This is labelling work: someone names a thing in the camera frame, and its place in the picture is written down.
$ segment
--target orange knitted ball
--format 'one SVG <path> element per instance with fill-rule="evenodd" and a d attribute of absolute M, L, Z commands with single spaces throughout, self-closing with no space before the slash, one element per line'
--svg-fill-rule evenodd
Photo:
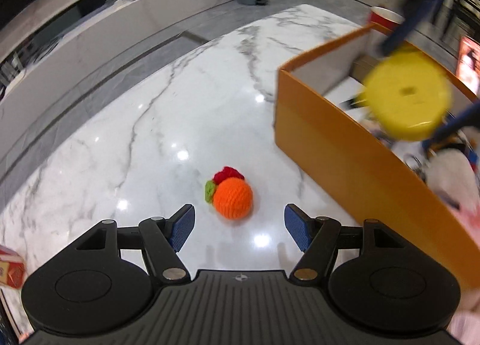
<path fill-rule="evenodd" d="M 225 218 L 241 219 L 248 215 L 254 201 L 251 187 L 240 178 L 230 177 L 215 190 L 213 205 Z"/>

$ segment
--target tile floor line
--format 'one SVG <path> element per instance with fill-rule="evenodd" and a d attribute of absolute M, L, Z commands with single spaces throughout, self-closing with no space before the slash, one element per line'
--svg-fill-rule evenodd
<path fill-rule="evenodd" d="M 429 39 L 432 43 L 435 43 L 437 44 L 441 49 L 443 49 L 443 51 L 445 51 L 448 55 L 451 55 L 453 56 L 455 59 L 457 59 L 457 56 L 452 54 L 448 49 L 444 48 L 443 46 L 441 46 L 440 44 L 438 44 L 435 40 L 433 40 L 430 36 L 427 36 L 426 34 L 420 32 L 419 30 L 415 29 L 415 32 L 417 32 L 418 34 L 426 37 L 427 39 Z"/>
<path fill-rule="evenodd" d="M 129 60 L 127 63 L 119 67 L 117 70 L 112 72 L 111 74 L 107 75 L 104 79 L 100 80 L 95 86 L 93 86 L 90 90 L 87 92 L 83 93 L 78 99 L 76 99 L 74 102 L 72 102 L 66 109 L 64 109 L 61 113 L 57 115 L 40 133 L 30 142 L 25 149 L 18 155 L 18 157 L 15 159 L 15 161 L 12 162 L 8 170 L 6 170 L 5 174 L 0 177 L 0 184 L 2 184 L 8 175 L 12 172 L 12 170 L 15 168 L 15 166 L 20 162 L 20 160 L 28 153 L 28 151 L 40 140 L 40 138 L 45 135 L 56 123 L 58 123 L 68 112 L 70 112 L 74 107 L 76 107 L 78 104 L 80 104 L 83 100 L 85 100 L 88 96 L 93 94 L 96 90 L 98 90 L 100 87 L 102 87 L 106 82 L 120 74 L 122 71 L 126 70 L 130 66 L 134 65 L 136 62 L 139 60 L 143 59 L 145 56 L 148 56 L 149 54 L 157 51 L 158 49 L 172 43 L 175 40 L 180 39 L 181 37 L 185 37 L 186 39 L 189 39 L 193 42 L 196 42 L 202 46 L 203 44 L 208 43 L 210 40 L 205 39 L 204 37 L 201 37 L 199 35 L 196 35 L 190 31 L 182 31 L 170 38 L 168 38 L 165 41 L 162 41 L 161 43 L 153 46 L 152 48 L 148 49 L 147 51 L 143 52 L 142 54 L 136 56 L 132 60 Z"/>

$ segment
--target floor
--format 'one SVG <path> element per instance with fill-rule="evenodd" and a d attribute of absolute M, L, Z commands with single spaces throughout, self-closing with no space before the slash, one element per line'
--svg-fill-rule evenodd
<path fill-rule="evenodd" d="M 395 9 L 398 0 L 269 0 L 269 5 L 264 7 L 247 7 L 232 1 L 159 32 L 89 76 L 87 80 L 95 82 L 93 88 L 80 83 L 68 98 L 26 133 L 10 156 L 0 163 L 0 168 L 5 171 L 0 178 L 0 210 L 56 148 L 125 91 L 209 41 L 299 4 L 309 4 L 355 24 L 364 24 L 371 6 L 385 5 Z M 450 35 L 446 44 L 440 43 L 438 29 L 426 23 L 410 39 L 448 69 L 454 70 L 456 37 Z"/>

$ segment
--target black gripper base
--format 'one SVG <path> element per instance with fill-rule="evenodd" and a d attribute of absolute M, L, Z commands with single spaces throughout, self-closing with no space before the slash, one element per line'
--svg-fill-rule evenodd
<path fill-rule="evenodd" d="M 378 337 L 350 326 L 313 287 L 283 271 L 200 271 L 189 284 L 163 288 L 135 322 L 100 336 L 37 331 L 26 345 L 459 345 L 447 332 Z"/>

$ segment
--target red snack box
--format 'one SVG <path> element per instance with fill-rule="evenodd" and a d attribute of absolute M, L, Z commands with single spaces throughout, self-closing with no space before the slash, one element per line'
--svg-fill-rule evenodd
<path fill-rule="evenodd" d="M 15 251 L 0 245 L 0 284 L 20 289 L 25 278 L 25 263 Z"/>

